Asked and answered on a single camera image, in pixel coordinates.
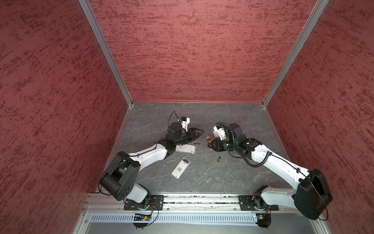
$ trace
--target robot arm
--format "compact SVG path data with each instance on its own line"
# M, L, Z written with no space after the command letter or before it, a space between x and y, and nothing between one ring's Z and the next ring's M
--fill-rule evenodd
M246 138L238 124L218 123L213 128L214 140L208 138L211 150L235 150L246 163L254 168L265 166L291 185L291 189L262 186L253 194L252 205L265 209L271 205L298 209L310 219L317 219L331 202L332 195L325 176L317 169L309 171L271 151L260 141Z
M177 145L187 144L199 138L204 131L188 128L190 118L182 117L168 127L165 138L154 146L135 153L117 153L100 179L100 184L118 201L125 198L138 203L140 209L149 205L150 192L135 184L138 172L148 165L163 160L174 153Z

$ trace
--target cable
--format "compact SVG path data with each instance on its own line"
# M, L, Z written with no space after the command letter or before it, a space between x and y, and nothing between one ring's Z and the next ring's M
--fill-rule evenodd
M260 167L262 166L266 160L269 158L269 156L271 155L271 152L268 151L266 153L266 156L264 158L264 160L262 160L259 164L252 164L248 161L248 159L246 158L246 156L243 154L243 152L241 150L239 150L238 146L237 146L237 142L236 142L236 135L235 135L235 132L234 130L232 129L232 127L230 125L228 125L227 123L223 123L223 122L219 122L216 124L216 126L220 126L220 127L223 127L225 129L225 127L227 127L229 130L230 130L230 134L228 135L228 140L229 140L229 136L231 135L231 138L232 138L232 143L234 145L234 148L235 148L235 151L240 155L242 156L242 158L244 159L244 161L251 167L254 167L254 168L257 168L257 167Z
M151 224L153 224L153 222L157 220L157 218L159 217L159 214L160 214L160 210L159 210L159 208L158 208L157 206L153 205L153 202L152 202L152 204L145 204L145 205L146 205L146 206L153 206L153 207L156 207L156 208L157 208L157 216L156 216L156 218L155 218L151 223L149 223L149 224L147 224L146 226L142 227L142 229L145 228L145 227L148 227L148 226L151 225Z
M169 127L169 121L170 121L170 118L171 118L171 116L172 116L172 114L175 114L175 116L177 117L177 119L178 119L178 122L180 122L179 121L179 118L178 118L178 116L177 116L177 114L176 114L176 112L175 111L173 111L171 114L170 114L170 116L169 116L169 120L168 120L168 127Z
M120 158L117 158L117 159L115 159L115 160L113 160L113 162L111 162L106 168L105 168L105 170L107 170L108 169L108 167L110 167L110 165L112 165L115 161L117 161L118 159L124 159L124 158L127 158L128 156L125 156L125 157L120 157ZM97 188L99 189L99 192L101 193L101 194L104 194L104 195L111 195L111 194L106 194L106 193L103 193L102 191L101 191L101 188L100 188L100 184L101 184L101 182L102 182L102 180L104 179L104 176L101 178L101 181L99 182L99 184L97 185Z
M299 172L300 174L302 174L303 176L305 176L305 178L306 178L307 180L309 180L310 184L313 186L314 190L316 191L316 194L317 194L318 197L321 199L321 201L322 201L322 203L324 204L324 207L325 207L325 209L326 209L326 219L320 219L319 217L318 217L318 219L319 219L319 220L322 220L322 221L327 221L327 220L328 220L328 209L327 209L327 206L326 206L326 204L325 204L325 201L322 199L321 195L318 193L316 187L314 187L314 184L310 181L310 179L309 179L306 175L304 175L301 171L297 170L294 166L292 166L289 162L287 162L286 160L284 160L283 158L278 157L278 156L275 156L275 155L272 155L272 156L274 156L274 157L276 157L276 158L279 158L279 159L285 161L285 162L286 162L288 165L290 165L293 169L295 169L297 172Z
M112 164L113 164L115 161L117 161L118 159L131 158L131 157L139 157L139 156L142 155L142 154L148 153L148 152L150 152L150 151L152 151L152 150L156 150L156 148L157 148L157 143L155 142L155 144L156 144L156 146L155 146L153 149L148 150L148 151L146 151L146 152L143 152L143 153L141 153L141 154L137 154L137 155L133 155L133 156L127 155L127 156L125 156L125 157L120 157L120 158L117 158L117 159L113 160L113 162L111 162L111 163L110 163L110 164L105 168L105 170L107 170L108 167L110 167L110 165L112 165ZM119 165L118 165L114 170L118 169L118 168L119 168L120 166L122 166L124 163L125 163L125 162L123 162L122 164L119 164ZM101 191L100 184L101 184L101 182L102 182L103 179L104 179L104 176L102 177L101 181L100 181L99 184L97 185L97 188L99 189L99 192L100 192L101 194L104 194L104 195L110 196L111 194L106 194L106 193L103 193L103 192Z
M150 224L147 224L146 227L148 227L149 225L153 224L153 222L156 221L156 219L159 217L159 213L160 213L160 210L159 210L159 208L157 206L155 206L153 204L152 205L150 204L150 206L153 206L153 207L157 208L157 216L156 216L156 218Z
M230 153L230 151L229 151L229 155L230 155L231 157L233 157L233 158L242 158L242 157L235 157L235 156L233 156L233 155Z

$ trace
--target mounting plate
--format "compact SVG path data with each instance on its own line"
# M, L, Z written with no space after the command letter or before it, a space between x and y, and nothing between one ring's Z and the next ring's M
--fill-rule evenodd
M252 201L252 195L239 195L239 205L240 205L240 210L242 211L258 211L254 206L252 206L251 202ZM279 207L277 205L272 205L270 206L271 211L278 211Z
M162 210L163 199L164 195L151 195L151 201L153 202L153 205L156 206L159 210ZM138 203L134 202L133 200L126 199L123 209L139 211L140 209L138 209L137 204Z

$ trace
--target gray table surface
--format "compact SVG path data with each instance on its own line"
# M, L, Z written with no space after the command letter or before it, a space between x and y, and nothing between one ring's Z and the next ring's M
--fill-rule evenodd
M136 183L152 193L252 193L262 185L291 187L264 166L252 168L243 159L232 158L227 152L215 152L207 147L206 134L214 137L212 128L217 122L235 122L241 126L247 138L254 137L280 154L260 104L135 103L119 151L131 153L153 146L154 142L166 135L168 118L174 110L179 118L185 116L191 119L188 127L206 129L207 133L194 141L201 145L196 146L194 154L175 152L149 165L139 172ZM176 120L172 115L170 123ZM176 179L171 172L183 157L191 163Z

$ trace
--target metal vent panel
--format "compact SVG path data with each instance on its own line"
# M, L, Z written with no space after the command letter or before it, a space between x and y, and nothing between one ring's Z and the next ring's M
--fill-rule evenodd
M93 213L90 222L101 223L148 223L133 221L135 213ZM160 213L154 223L189 223L189 224L235 224L256 225L255 214L251 213Z

